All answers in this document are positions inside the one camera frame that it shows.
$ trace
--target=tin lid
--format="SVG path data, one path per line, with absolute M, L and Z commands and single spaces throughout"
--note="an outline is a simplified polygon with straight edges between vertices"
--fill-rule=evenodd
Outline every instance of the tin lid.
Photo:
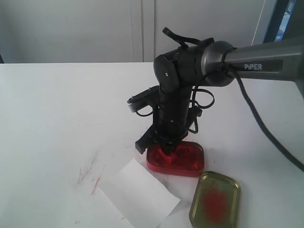
M 239 184 L 230 177 L 207 171 L 200 178 L 189 217 L 194 228 L 235 228 L 241 195 Z
M 147 165 L 155 172 L 198 177 L 204 169 L 204 151 L 197 143 L 182 141 L 176 150 L 167 156 L 160 145 L 154 145 L 147 150 Z

